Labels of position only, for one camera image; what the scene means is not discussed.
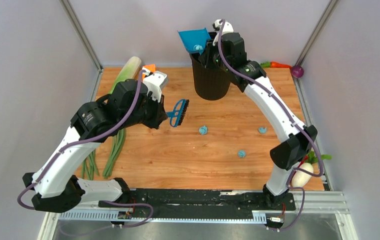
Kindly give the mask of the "blue hand brush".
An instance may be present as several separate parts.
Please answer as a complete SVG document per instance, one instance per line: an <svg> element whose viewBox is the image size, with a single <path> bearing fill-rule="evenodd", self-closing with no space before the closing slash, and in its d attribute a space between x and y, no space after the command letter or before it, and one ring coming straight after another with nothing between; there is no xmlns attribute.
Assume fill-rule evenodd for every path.
<svg viewBox="0 0 380 240"><path fill-rule="evenodd" d="M166 114L169 119L171 127L176 128L180 126L185 118L185 114L189 105L189 99L180 99L174 106L172 111L168 111Z"/></svg>

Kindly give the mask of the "blue dustpan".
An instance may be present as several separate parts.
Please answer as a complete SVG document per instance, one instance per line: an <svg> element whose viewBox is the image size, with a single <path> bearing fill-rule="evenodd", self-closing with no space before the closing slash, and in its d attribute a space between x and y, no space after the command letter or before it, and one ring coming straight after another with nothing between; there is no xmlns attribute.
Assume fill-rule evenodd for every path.
<svg viewBox="0 0 380 240"><path fill-rule="evenodd" d="M178 34L184 45L185 50L189 54L202 54L205 50L207 40L210 39L210 35L206 28L178 31ZM203 47L203 52L194 53L194 45L201 45Z"/></svg>

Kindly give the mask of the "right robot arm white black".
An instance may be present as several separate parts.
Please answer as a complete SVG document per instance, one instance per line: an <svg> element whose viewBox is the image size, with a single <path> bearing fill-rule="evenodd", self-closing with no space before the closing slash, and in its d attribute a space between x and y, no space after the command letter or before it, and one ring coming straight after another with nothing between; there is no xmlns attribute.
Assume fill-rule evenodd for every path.
<svg viewBox="0 0 380 240"><path fill-rule="evenodd" d="M270 150L274 163L271 176L263 187L263 203L276 209L290 189L302 189L293 185L299 163L310 152L317 150L314 144L318 134L313 126L306 126L282 101L273 88L266 72L256 61L247 60L244 40L237 32L209 32L200 64L210 70L222 70L241 92L261 110L273 127L280 144Z"/></svg>

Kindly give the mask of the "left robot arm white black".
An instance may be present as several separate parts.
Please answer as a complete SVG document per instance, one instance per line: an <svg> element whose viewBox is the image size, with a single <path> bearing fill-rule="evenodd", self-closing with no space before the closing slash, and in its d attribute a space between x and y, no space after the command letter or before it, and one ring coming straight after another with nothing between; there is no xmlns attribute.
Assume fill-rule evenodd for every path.
<svg viewBox="0 0 380 240"><path fill-rule="evenodd" d="M63 213L78 204L94 201L114 202L121 208L127 206L131 194L123 179L85 180L77 177L75 171L120 130L138 124L158 129L168 118L162 93L168 81L158 74L142 80L127 79L118 82L111 93L83 104L51 158L37 172L23 175L26 190L35 192L29 208Z"/></svg>

